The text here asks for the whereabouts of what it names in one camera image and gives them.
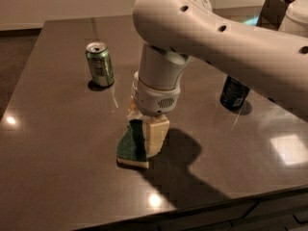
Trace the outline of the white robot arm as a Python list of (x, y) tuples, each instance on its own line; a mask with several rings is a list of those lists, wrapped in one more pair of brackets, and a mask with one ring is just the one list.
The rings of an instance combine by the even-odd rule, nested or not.
[(224, 19), (209, 0), (136, 0), (133, 22), (145, 41), (132, 87), (141, 114), (174, 109), (181, 75), (196, 57), (307, 118), (307, 38)]

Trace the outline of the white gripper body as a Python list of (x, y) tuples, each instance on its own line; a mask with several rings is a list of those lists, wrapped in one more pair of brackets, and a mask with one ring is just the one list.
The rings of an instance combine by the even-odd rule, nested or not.
[(174, 90), (155, 90), (140, 80), (138, 72), (134, 74), (132, 96), (144, 116), (159, 116), (173, 111), (180, 91), (179, 86)]

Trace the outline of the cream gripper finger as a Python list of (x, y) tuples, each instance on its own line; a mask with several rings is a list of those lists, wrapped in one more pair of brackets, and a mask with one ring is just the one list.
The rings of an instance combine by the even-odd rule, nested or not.
[(143, 120), (143, 114), (138, 109), (133, 96), (130, 97), (130, 104), (129, 104), (127, 119), (128, 120), (135, 120), (135, 119)]
[(142, 122), (144, 147), (148, 158), (157, 155), (161, 151), (169, 124), (170, 122), (166, 115), (147, 116)]

